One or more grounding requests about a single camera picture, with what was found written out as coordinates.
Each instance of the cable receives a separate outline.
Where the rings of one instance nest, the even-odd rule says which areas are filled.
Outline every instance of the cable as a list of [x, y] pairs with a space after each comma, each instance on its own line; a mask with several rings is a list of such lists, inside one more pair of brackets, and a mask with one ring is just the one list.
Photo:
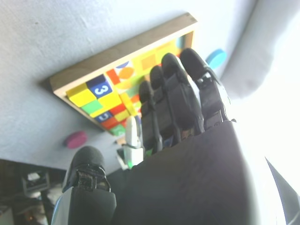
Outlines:
[[300, 211], [297, 212], [297, 214], [294, 216], [294, 218], [287, 225], [292, 225], [298, 218], [299, 214], [300, 214]]

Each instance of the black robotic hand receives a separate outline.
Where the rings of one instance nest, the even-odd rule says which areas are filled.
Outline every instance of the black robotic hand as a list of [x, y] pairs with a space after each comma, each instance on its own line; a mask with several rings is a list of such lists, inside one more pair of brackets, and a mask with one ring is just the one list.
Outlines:
[[143, 141], [153, 156], [132, 169], [112, 224], [250, 224], [244, 161], [222, 85], [193, 50], [180, 60], [185, 70], [165, 55], [151, 70], [151, 85], [140, 86]]

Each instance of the block with number 5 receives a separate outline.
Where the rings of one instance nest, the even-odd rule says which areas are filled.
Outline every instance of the block with number 5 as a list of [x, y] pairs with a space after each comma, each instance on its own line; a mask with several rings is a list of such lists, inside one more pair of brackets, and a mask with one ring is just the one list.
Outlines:
[[86, 84], [88, 85], [89, 90], [93, 92], [97, 98], [103, 97], [113, 91], [104, 75], [97, 76]]

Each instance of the pink disc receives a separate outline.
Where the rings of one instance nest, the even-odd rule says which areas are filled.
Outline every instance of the pink disc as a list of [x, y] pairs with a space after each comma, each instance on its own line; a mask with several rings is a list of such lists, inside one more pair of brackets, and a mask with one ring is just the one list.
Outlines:
[[65, 144], [69, 149], [76, 149], [86, 143], [87, 140], [88, 137], [86, 133], [84, 131], [78, 131], [67, 137]]

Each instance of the colorful puzzle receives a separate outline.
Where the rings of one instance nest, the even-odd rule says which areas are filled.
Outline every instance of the colorful puzzle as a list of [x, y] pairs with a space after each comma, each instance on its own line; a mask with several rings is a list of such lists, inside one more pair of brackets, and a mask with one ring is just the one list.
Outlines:
[[[152, 46], [152, 48], [148, 48], [147, 51], [140, 51], [139, 54], [132, 54], [132, 57], [130, 56], [131, 52], [127, 51], [129, 53], [128, 57], [114, 60], [111, 67], [111, 64], [101, 67], [101, 72], [98, 75], [94, 72], [92, 76], [90, 73], [86, 76], [82, 75], [78, 79], [74, 77], [74, 80], [63, 86], [63, 91], [59, 89], [59, 94], [57, 90], [57, 93], [55, 92], [53, 87], [58, 75], [53, 76], [51, 85], [54, 93], [84, 114], [89, 120], [113, 135], [123, 135], [127, 117], [141, 115], [141, 102], [138, 95], [139, 85], [147, 79], [150, 70], [161, 63], [161, 59], [166, 53], [179, 55], [183, 48], [191, 47], [194, 34], [191, 25], [194, 25], [196, 20], [193, 18], [192, 21], [187, 21], [187, 16], [189, 19], [193, 18], [190, 14], [181, 16], [180, 21], [183, 25], [179, 26], [178, 30], [166, 34], [163, 38], [164, 41], [158, 42], [161, 39], [157, 38], [157, 42], [149, 42], [143, 46], [144, 48]], [[179, 18], [174, 19], [176, 21], [173, 20], [173, 23], [178, 25]], [[167, 25], [171, 26], [172, 21], [139, 36], [145, 34], [151, 36], [157, 32], [165, 33], [164, 27]], [[94, 67], [94, 59], [91, 58], [90, 61], [93, 61], [92, 67]]]

